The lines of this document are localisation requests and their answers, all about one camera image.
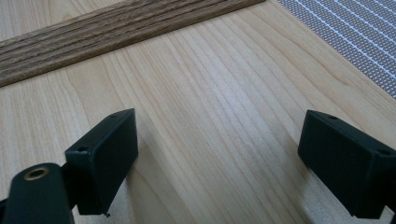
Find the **brown wooden board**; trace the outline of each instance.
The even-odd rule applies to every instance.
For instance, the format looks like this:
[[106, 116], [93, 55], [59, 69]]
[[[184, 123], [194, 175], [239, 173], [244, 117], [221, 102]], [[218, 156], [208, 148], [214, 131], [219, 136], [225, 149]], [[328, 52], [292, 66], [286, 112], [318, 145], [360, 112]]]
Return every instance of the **brown wooden board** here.
[[0, 42], [0, 87], [265, 0], [125, 1]]

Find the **white stripe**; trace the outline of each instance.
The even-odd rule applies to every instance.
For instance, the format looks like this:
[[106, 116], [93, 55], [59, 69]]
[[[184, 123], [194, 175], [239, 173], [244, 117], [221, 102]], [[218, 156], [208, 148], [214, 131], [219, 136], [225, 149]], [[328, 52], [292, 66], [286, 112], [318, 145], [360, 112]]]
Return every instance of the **white stripe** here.
[[390, 40], [391, 42], [393, 42], [394, 44], [396, 44], [396, 42], [390, 38], [388, 35], [384, 34], [382, 31], [378, 30], [376, 27], [374, 27], [372, 24], [370, 24], [368, 21], [365, 21], [361, 16], [359, 16], [358, 14], [356, 14], [354, 11], [350, 10], [349, 8], [347, 8], [346, 6], [342, 5], [340, 2], [338, 2], [338, 0], [334, 0], [338, 5], [340, 5], [341, 7], [343, 7], [344, 9], [346, 9], [348, 12], [352, 13], [354, 16], [356, 16], [357, 18], [359, 18], [359, 20], [363, 21], [364, 23], [366, 23], [367, 25], [369, 25], [371, 28], [375, 29], [377, 32], [379, 32], [382, 36], [384, 36], [386, 39]]
[[389, 54], [386, 50], [382, 49], [381, 47], [379, 47], [373, 40], [371, 40], [368, 36], [362, 34], [359, 30], [357, 30], [355, 27], [353, 27], [353, 25], [347, 23], [346, 21], [344, 21], [341, 17], [339, 17], [337, 14], [335, 14], [333, 11], [331, 11], [329, 8], [327, 8], [326, 6], [324, 6], [323, 4], [321, 4], [319, 1], [317, 1], [317, 3], [319, 5], [321, 5], [323, 8], [325, 8], [326, 10], [328, 10], [330, 13], [332, 13], [338, 20], [340, 20], [342, 23], [344, 23], [345, 25], [347, 25], [348, 27], [350, 27], [353, 31], [355, 31], [356, 33], [358, 33], [359, 35], [361, 35], [364, 39], [366, 39], [367, 41], [369, 41], [370, 43], [372, 43], [374, 46], [376, 46], [378, 49], [381, 49], [381, 51], [383, 51], [386, 55], [388, 55], [391, 59], [395, 60], [395, 56]]
[[396, 27], [393, 25], [393, 23], [388, 22], [387, 20], [385, 20], [383, 17], [381, 17], [380, 15], [376, 14], [374, 11], [372, 11], [370, 8], [368, 8], [367, 6], [363, 5], [362, 3], [356, 1], [356, 0], [352, 0], [354, 1], [356, 4], [358, 4], [359, 6], [363, 7], [364, 9], [368, 10], [369, 12], [373, 13], [374, 15], [376, 15], [379, 19], [381, 19], [381, 21], [384, 21], [385, 23], [387, 23], [388, 25], [390, 25], [391, 27], [393, 27], [394, 29], [396, 29]]
[[323, 22], [326, 26], [328, 26], [330, 29], [332, 29], [337, 35], [339, 35], [340, 37], [342, 37], [349, 45], [351, 45], [354, 49], [356, 49], [358, 52], [360, 52], [361, 54], [363, 54], [366, 58], [368, 58], [370, 61], [372, 61], [374, 64], [376, 64], [379, 68], [381, 68], [382, 70], [384, 70], [388, 75], [390, 75], [391, 77], [396, 79], [396, 76], [393, 75], [390, 71], [388, 71], [386, 68], [384, 68], [384, 66], [382, 66], [381, 64], [379, 64], [377, 61], [375, 61], [372, 57], [370, 57], [369, 55], [367, 55], [365, 52], [363, 52], [360, 48], [358, 48], [356, 45], [354, 45], [352, 42], [350, 42], [347, 38], [345, 38], [342, 34], [340, 34], [337, 30], [335, 30], [334, 28], [332, 28], [330, 26], [329, 23], [327, 23], [326, 21], [324, 21], [321, 17], [319, 17], [317, 14], [315, 14], [314, 11], [312, 11], [310, 8], [306, 7], [304, 4], [302, 4], [300, 2], [300, 0], [295, 0], [298, 4], [300, 4], [303, 8], [305, 8], [307, 11], [309, 11], [312, 15], [314, 15], [318, 20], [320, 20], [321, 22]]
[[391, 12], [393, 15], [396, 15], [394, 11], [392, 11], [390, 8], [387, 6], [383, 5], [382, 3], [379, 3], [378, 1], [374, 0], [375, 3], [379, 4], [381, 7], [384, 7], [387, 11]]

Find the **grooved wood plank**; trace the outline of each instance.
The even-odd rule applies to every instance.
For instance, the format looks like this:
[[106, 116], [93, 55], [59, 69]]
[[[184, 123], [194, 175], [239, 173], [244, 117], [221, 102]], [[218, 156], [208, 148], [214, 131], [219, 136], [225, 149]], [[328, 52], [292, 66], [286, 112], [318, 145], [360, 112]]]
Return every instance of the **grooved wood plank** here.
[[0, 43], [0, 87], [265, 0], [125, 1]]

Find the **black bracket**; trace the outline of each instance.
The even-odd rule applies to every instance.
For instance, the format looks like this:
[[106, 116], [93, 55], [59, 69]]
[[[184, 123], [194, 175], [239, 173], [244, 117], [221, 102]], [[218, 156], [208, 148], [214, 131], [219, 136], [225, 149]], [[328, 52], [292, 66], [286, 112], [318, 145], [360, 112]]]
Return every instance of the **black bracket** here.
[[0, 202], [0, 223], [74, 223], [82, 215], [107, 215], [137, 157], [134, 110], [108, 116], [65, 152], [66, 164], [41, 163], [17, 174]]
[[352, 216], [396, 211], [396, 151], [346, 122], [306, 112], [298, 153]]

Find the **woven placemat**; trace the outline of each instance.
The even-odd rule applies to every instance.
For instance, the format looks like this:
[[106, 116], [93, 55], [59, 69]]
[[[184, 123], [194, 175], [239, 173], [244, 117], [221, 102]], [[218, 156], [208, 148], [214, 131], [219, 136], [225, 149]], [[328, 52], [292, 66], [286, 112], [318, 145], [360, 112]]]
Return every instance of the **woven placemat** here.
[[396, 0], [278, 0], [396, 99]]

